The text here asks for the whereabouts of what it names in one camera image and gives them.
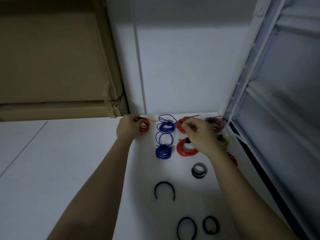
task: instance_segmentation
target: orange wire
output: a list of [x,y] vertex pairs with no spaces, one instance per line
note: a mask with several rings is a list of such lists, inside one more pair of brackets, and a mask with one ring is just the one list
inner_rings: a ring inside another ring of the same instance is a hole
[[234,155],[232,155],[230,152],[227,152],[228,156],[230,157],[230,159],[233,161],[233,163],[238,166],[238,162],[237,159],[234,157]]
[[143,124],[142,125],[140,125],[140,128],[139,128],[139,131],[140,131],[140,133],[142,134],[142,133],[146,133],[148,130],[150,130],[150,121],[153,121],[153,122],[157,122],[157,120],[150,120],[150,119],[148,119],[148,118],[144,118],[143,117]]
[[185,134],[186,132],[184,131],[184,129],[182,128],[182,123],[185,122],[188,118],[191,118],[191,117],[197,117],[198,115],[194,115],[194,116],[186,116],[186,117],[183,117],[182,119],[179,119],[176,123],[176,126],[178,128],[178,130]]
[[192,149],[190,151],[183,149],[183,144],[185,143],[186,143],[186,139],[184,138],[180,140],[177,144],[177,152],[179,153],[180,156],[188,157],[188,156],[194,156],[198,153],[197,149]]

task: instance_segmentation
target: right hand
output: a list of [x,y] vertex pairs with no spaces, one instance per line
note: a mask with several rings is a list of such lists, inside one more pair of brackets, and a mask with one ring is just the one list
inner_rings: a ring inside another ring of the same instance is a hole
[[192,145],[207,157],[219,148],[217,137],[211,125],[206,121],[191,117],[182,123],[182,128],[188,135]]

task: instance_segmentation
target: wire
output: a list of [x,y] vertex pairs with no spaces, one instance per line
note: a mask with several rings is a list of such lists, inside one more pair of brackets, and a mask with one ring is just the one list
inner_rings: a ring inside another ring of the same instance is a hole
[[227,152],[228,156],[230,157],[230,159],[233,161],[233,163],[238,166],[238,161],[237,159],[234,157],[234,155],[232,155],[230,152]]
[[[166,120],[165,118],[163,118],[162,116],[171,116],[173,120]],[[159,124],[157,124],[157,128],[159,131],[161,131],[162,133],[171,133],[174,131],[174,129],[176,128],[176,123],[177,123],[177,120],[170,114],[162,114],[162,115],[159,115]]]
[[146,133],[148,130],[150,130],[150,121],[153,121],[153,122],[158,122],[157,120],[150,120],[148,118],[145,118],[143,117],[142,118],[143,121],[144,121],[144,125],[140,125],[140,128],[139,128],[139,132],[142,134],[142,133]]
[[222,131],[222,129],[226,126],[227,122],[222,120],[222,117],[216,116],[216,117],[209,117],[205,119],[206,122],[208,122],[214,133],[219,133]]
[[182,123],[183,122],[185,122],[187,119],[189,119],[189,118],[191,118],[191,117],[197,117],[198,115],[194,115],[194,116],[186,116],[186,117],[183,117],[182,119],[179,119],[178,121],[177,121],[177,129],[181,132],[181,133],[183,133],[183,134],[185,134],[186,132],[184,131],[184,129],[182,128]]
[[180,140],[177,144],[177,152],[179,153],[180,156],[183,156],[183,157],[194,156],[198,153],[197,149],[185,150],[183,148],[183,145],[187,143],[187,138]]
[[[159,136],[159,140],[157,140],[157,135],[159,133],[161,133],[161,135]],[[163,135],[170,135],[171,143],[169,145],[161,144],[160,139],[161,139],[161,137]],[[174,142],[174,137],[172,136],[172,134],[170,134],[170,133],[162,133],[161,131],[158,131],[158,133],[155,134],[155,140],[158,143],[157,149],[155,150],[155,155],[157,156],[157,158],[159,158],[159,159],[169,159],[171,157],[171,151],[172,151],[172,147],[170,147],[170,145],[172,145],[173,142]]]
[[223,136],[223,135],[216,135],[219,144],[221,145],[221,147],[226,151],[228,149],[228,145],[230,143],[230,140],[228,137]]

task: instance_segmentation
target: hand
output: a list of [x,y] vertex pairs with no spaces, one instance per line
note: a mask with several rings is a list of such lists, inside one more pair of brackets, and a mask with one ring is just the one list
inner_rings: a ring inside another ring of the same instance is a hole
[[192,145],[207,157],[219,148],[214,131],[206,121],[191,117],[183,122],[182,128],[188,135]]
[[137,120],[139,116],[135,114],[126,114],[123,116],[117,127],[118,139],[133,140],[139,133],[140,125],[144,122],[143,119]]

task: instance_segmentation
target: white wall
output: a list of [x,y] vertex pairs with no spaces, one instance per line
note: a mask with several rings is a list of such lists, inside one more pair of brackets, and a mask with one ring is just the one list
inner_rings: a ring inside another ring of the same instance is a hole
[[257,0],[106,0],[132,113],[218,111]]

